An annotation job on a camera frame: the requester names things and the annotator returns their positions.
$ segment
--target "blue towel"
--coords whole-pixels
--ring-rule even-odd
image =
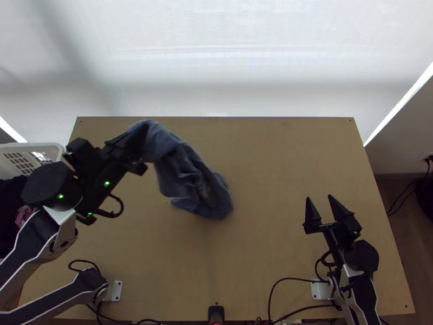
[[[160,192],[171,203],[205,218],[223,219],[233,210],[227,185],[200,156],[177,135],[154,120],[141,120],[129,127],[148,126],[142,158],[153,163]]]

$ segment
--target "white laundry basket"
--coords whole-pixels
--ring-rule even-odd
[[[56,143],[0,145],[0,179],[29,176],[39,166],[59,161],[63,153]]]

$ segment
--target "metal bracket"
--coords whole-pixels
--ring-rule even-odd
[[[50,217],[59,225],[58,235],[53,244],[52,250],[55,256],[61,251],[66,251],[74,243],[75,236],[75,215],[74,209],[67,211],[56,211],[49,207],[43,207]]]
[[[118,302],[122,296],[123,282],[120,280],[111,281],[107,288],[107,293],[105,294],[102,301],[105,302]]]
[[[334,300],[332,297],[333,287],[324,282],[311,282],[311,296],[315,300]]]

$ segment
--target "dark clothing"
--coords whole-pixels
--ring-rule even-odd
[[[14,248],[19,231],[15,216],[24,205],[21,191],[26,181],[26,176],[0,180],[0,258],[4,258]]]

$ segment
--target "tabletop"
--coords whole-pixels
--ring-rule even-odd
[[[71,139],[103,146],[139,119],[77,118]],[[355,212],[361,239],[379,253],[378,313],[415,312],[353,118],[155,119],[223,175],[233,212],[224,220],[208,220],[176,209],[159,192],[152,166],[143,177],[128,174],[113,191],[124,201],[123,215],[99,217],[92,226],[77,223],[76,243],[30,277],[21,304],[69,283],[76,274],[67,264],[80,258],[97,263],[107,279],[123,281],[121,301],[103,311],[117,319],[202,321],[217,302],[228,320],[266,319],[276,280],[316,278],[314,263],[327,245],[323,235],[304,232],[305,199],[311,197],[323,221],[331,222],[327,195],[332,194]],[[325,275],[325,269],[319,271]],[[272,318],[318,303],[308,283],[282,282],[272,298]],[[338,316],[333,308],[320,308],[297,317]],[[80,305],[60,317],[93,319],[94,314]]]

